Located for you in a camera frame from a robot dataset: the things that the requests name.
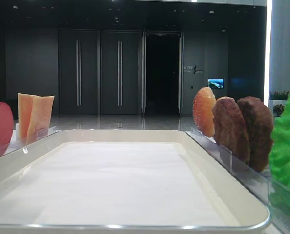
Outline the sesame bun top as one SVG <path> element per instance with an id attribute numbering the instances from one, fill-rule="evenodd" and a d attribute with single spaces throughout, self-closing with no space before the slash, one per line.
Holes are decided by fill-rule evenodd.
<path id="1" fill-rule="evenodd" d="M 197 128 L 207 137 L 213 137 L 215 133 L 212 109 L 216 104 L 216 98 L 209 87 L 201 88 L 193 100 L 193 119 Z"/>

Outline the upper potted plant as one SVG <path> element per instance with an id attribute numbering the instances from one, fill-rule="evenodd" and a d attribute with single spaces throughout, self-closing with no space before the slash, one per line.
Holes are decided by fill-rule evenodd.
<path id="1" fill-rule="evenodd" d="M 272 91 L 269 93 L 269 100 L 286 101 L 288 99 L 289 91 Z"/>

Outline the lower potted plant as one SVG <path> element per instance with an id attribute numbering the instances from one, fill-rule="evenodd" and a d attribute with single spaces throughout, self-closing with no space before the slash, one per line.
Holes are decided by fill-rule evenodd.
<path id="1" fill-rule="evenodd" d="M 282 104 L 277 104 L 273 106 L 273 113 L 276 117 L 280 117 L 284 111 L 285 106 Z"/>

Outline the white paper tray liner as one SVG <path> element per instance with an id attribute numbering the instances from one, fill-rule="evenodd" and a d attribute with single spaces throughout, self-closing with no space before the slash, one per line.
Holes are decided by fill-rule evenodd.
<path id="1" fill-rule="evenodd" d="M 65 143 L 0 184 L 0 224 L 236 226 L 179 143 Z"/>

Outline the left clear acrylic holder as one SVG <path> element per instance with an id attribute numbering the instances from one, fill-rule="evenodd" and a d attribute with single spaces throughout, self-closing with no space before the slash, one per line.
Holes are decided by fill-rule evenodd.
<path id="1" fill-rule="evenodd" d="M 26 138 L 22 138 L 22 139 L 17 139 L 17 130 L 13 131 L 13 136 L 11 137 L 11 140 L 9 143 L 3 143 L 0 144 L 0 157 L 13 152 L 19 148 L 24 148 L 26 147 L 28 144 L 34 143 L 42 138 L 45 138 L 53 133 L 56 133 L 58 130 L 57 128 L 51 127 L 51 128 L 43 128 L 40 129 L 38 131 L 36 131 L 36 133 L 34 133 L 31 136 L 28 136 Z"/>

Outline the clear acrylic holder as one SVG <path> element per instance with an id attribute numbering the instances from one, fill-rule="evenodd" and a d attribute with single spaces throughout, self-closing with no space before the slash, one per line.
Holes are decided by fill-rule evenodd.
<path id="1" fill-rule="evenodd" d="M 269 168 L 259 173 L 199 130 L 191 128 L 187 133 L 249 192 L 270 208 L 272 224 L 279 233 L 290 234 L 290 189 L 275 181 Z"/>
<path id="2" fill-rule="evenodd" d="M 11 140 L 9 143 L 3 143 L 0 144 L 0 157 L 13 152 L 19 148 L 24 148 L 26 147 L 28 144 L 34 143 L 42 138 L 45 138 L 53 133 L 56 133 L 58 130 L 57 128 L 51 127 L 51 128 L 43 128 L 40 129 L 38 131 L 36 131 L 36 133 L 34 133 L 31 136 L 28 136 L 26 138 L 22 138 L 22 139 L 17 139 L 17 130 L 13 131 L 13 136 L 11 137 Z"/>

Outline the front brown meat patty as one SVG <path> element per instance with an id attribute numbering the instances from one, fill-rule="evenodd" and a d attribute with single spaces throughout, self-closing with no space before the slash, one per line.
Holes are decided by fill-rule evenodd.
<path id="1" fill-rule="evenodd" d="M 248 165 L 250 160 L 249 137 L 238 104 L 230 99 L 224 99 L 215 104 L 212 112 L 216 143 L 229 149 L 237 159 Z"/>

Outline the right clear acrylic holder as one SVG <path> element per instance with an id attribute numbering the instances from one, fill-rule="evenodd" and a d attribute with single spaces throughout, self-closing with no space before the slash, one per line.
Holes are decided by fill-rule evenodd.
<path id="1" fill-rule="evenodd" d="M 187 133 L 249 192 L 270 208 L 272 224 L 279 233 L 290 234 L 290 189 L 275 181 L 269 168 L 259 173 L 199 130 L 191 128 Z"/>

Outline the potted plant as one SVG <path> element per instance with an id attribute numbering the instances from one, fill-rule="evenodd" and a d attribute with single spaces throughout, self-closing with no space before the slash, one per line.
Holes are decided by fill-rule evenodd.
<path id="1" fill-rule="evenodd" d="M 285 106 L 282 104 L 277 104 L 273 106 L 273 113 L 276 117 L 280 117 L 284 111 Z"/>
<path id="2" fill-rule="evenodd" d="M 289 91 L 272 91 L 269 93 L 269 100 L 286 101 L 288 99 Z"/>

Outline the rear brown meat patty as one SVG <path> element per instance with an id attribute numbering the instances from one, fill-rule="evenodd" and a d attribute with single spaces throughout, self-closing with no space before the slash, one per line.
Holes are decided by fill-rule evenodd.
<path id="1" fill-rule="evenodd" d="M 269 153 L 273 146 L 271 139 L 273 115 L 257 97 L 243 97 L 237 101 L 237 104 L 245 120 L 249 137 L 249 166 L 253 170 L 261 172 L 268 165 Z"/>

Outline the brown meat patty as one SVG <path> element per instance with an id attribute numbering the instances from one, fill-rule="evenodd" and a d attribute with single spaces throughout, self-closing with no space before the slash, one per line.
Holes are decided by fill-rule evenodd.
<path id="1" fill-rule="evenodd" d="M 253 170 L 261 172 L 268 165 L 269 153 L 273 146 L 271 139 L 273 115 L 257 97 L 243 97 L 237 101 L 237 104 L 245 120 L 249 137 L 249 166 Z"/>
<path id="2" fill-rule="evenodd" d="M 229 149 L 237 159 L 248 165 L 250 160 L 249 137 L 238 104 L 230 99 L 224 99 L 215 104 L 212 112 L 216 143 Z"/>

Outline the rear orange cheese slice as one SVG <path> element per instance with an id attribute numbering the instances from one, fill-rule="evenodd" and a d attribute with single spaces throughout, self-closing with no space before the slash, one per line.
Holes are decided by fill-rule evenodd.
<path id="1" fill-rule="evenodd" d="M 30 124 L 33 98 L 36 95 L 18 93 L 18 124 L 19 139 L 27 137 L 27 131 Z"/>

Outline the middle dark double door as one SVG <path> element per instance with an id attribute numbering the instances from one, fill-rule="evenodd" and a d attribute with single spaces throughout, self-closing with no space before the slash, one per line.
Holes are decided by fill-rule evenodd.
<path id="1" fill-rule="evenodd" d="M 101 33 L 101 114 L 139 112 L 139 34 Z"/>

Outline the small wall display screen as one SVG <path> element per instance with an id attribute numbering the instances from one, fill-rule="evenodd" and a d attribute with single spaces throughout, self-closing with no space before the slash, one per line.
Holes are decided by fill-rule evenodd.
<path id="1" fill-rule="evenodd" d="M 211 89 L 223 89 L 224 80 L 223 79 L 208 79 L 207 86 Z"/>

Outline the green lettuce leaf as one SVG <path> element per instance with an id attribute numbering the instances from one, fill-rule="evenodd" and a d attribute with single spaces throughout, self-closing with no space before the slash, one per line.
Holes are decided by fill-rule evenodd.
<path id="1" fill-rule="evenodd" d="M 283 113 L 275 120 L 271 139 L 269 167 L 274 193 L 270 199 L 273 206 L 290 214 L 290 92 Z"/>

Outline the white rectangular tray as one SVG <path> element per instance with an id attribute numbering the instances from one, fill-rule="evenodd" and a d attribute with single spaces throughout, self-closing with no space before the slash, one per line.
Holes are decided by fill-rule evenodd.
<path id="1" fill-rule="evenodd" d="M 0 234 L 262 234 L 269 208 L 224 169 L 189 134 L 173 130 L 65 130 L 0 158 L 0 184 L 65 143 L 179 143 L 228 210 L 236 226 L 0 224 Z"/>

